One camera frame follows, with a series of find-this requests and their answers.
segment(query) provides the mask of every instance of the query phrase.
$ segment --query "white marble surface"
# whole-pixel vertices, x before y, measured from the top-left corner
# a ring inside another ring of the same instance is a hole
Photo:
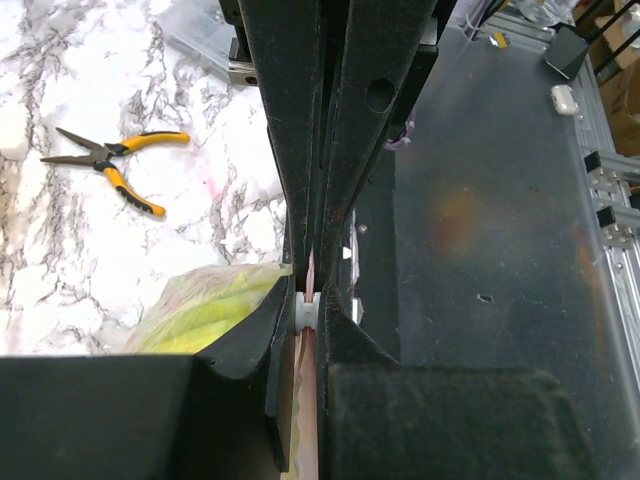
[[[169,0],[0,1],[0,108],[28,113],[28,152],[0,159],[0,354],[118,346],[166,280],[209,264],[280,256],[285,206],[257,89],[236,89],[166,47]],[[125,205],[54,130],[97,142],[181,130],[191,144],[117,160],[167,209]]]

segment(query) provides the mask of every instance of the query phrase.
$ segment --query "white plastic clip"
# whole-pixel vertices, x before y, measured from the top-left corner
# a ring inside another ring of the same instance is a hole
[[[305,327],[316,329],[318,325],[318,312],[320,311],[320,292],[313,294],[313,302],[305,303],[304,293],[296,293],[296,335],[299,335]]]

